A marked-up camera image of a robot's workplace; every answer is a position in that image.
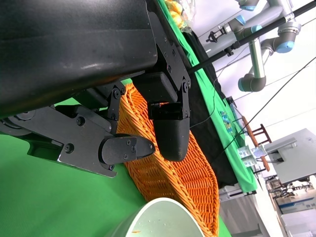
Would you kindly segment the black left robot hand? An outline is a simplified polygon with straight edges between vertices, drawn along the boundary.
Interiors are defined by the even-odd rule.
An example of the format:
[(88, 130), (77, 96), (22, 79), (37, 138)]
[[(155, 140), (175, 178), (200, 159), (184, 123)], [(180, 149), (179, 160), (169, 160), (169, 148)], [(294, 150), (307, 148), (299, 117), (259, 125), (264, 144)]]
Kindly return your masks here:
[[(148, 0), (3, 0), (0, 131), (29, 155), (114, 177), (114, 166), (159, 150), (182, 161), (189, 143), (191, 79)], [(117, 133), (132, 79), (156, 141)]]

